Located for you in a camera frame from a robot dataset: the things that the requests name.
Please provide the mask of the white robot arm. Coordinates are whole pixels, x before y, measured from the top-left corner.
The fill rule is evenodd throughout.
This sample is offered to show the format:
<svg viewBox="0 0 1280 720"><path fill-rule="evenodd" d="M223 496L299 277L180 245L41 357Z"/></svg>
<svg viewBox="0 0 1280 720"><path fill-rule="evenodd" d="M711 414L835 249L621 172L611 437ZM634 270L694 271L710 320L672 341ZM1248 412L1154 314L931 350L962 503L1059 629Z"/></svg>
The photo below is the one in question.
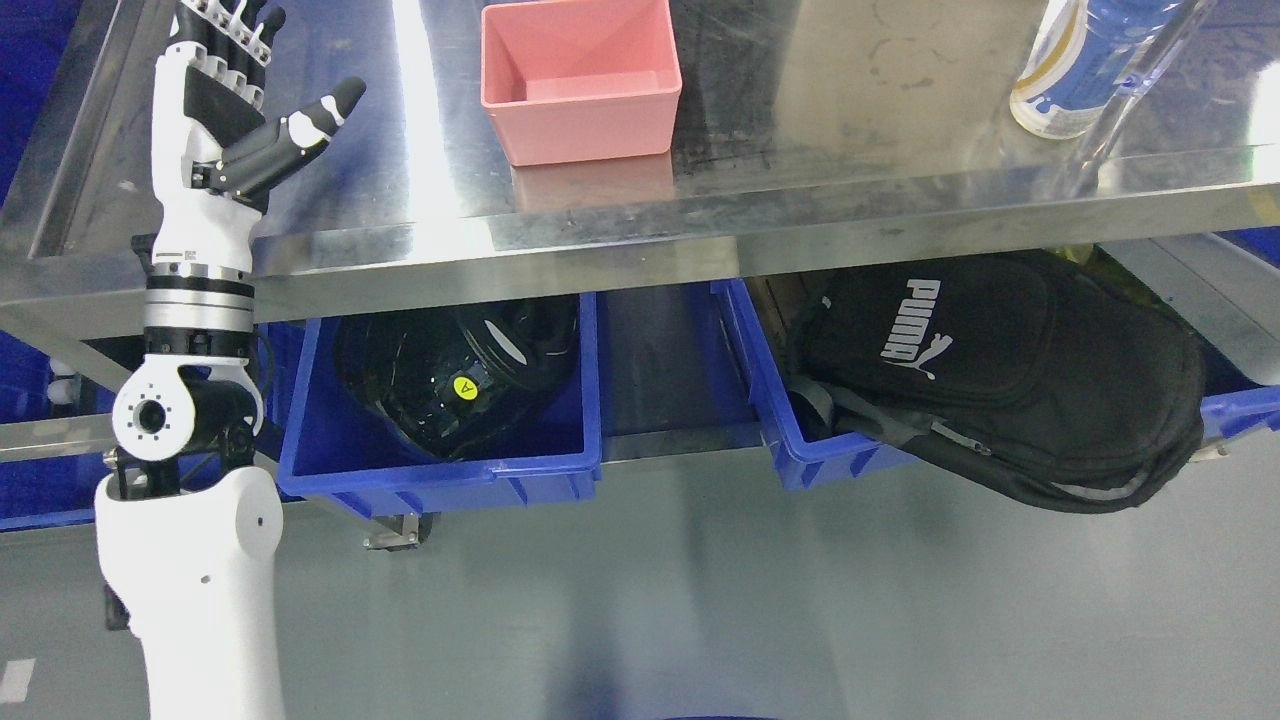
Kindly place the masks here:
<svg viewBox="0 0 1280 720"><path fill-rule="evenodd" d="M283 719L251 242L271 191L319 158L366 90L349 77L262 113L285 23L265 1L179 1L154 65L143 356L116 392L116 465L93 497L99 562L140 641L152 719Z"/></svg>

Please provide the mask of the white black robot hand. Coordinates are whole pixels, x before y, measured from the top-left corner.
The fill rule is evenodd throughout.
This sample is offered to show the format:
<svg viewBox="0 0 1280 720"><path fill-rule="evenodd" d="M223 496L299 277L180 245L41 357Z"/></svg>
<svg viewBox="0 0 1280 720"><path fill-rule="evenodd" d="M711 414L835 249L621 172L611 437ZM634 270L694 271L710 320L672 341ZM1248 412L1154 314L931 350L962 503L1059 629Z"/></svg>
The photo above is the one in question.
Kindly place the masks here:
<svg viewBox="0 0 1280 720"><path fill-rule="evenodd" d="M270 192L323 154L366 83L347 77L275 120L262 108L266 68L285 9L265 1L178 1L155 63L151 178L163 205L152 263L252 269L250 241ZM209 73L227 73L233 88ZM196 169L196 187L192 184Z"/></svg>

